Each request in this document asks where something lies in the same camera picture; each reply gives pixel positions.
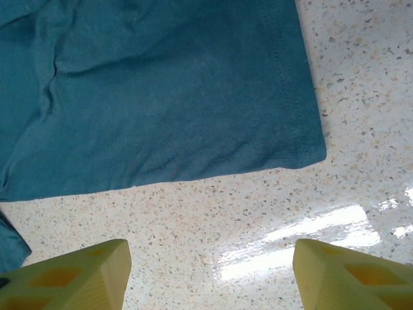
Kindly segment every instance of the terrazzo floor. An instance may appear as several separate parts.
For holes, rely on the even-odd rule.
[[[328,158],[124,191],[4,203],[32,264],[126,238],[123,309],[302,309],[294,242],[413,262],[413,2],[297,2]]]

